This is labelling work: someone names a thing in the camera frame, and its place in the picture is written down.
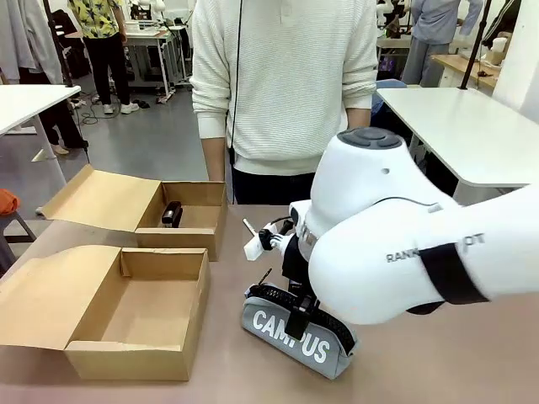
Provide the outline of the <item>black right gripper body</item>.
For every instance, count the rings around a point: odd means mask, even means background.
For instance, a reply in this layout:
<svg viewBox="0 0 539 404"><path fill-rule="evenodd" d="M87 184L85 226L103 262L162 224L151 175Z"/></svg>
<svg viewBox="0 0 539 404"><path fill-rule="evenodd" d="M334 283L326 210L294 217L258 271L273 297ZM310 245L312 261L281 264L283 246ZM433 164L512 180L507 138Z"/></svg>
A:
<svg viewBox="0 0 539 404"><path fill-rule="evenodd" d="M308 262L298 247L298 237L292 236L283 256L282 275L289 279L288 291L294 295L314 296L308 277Z"/></svg>

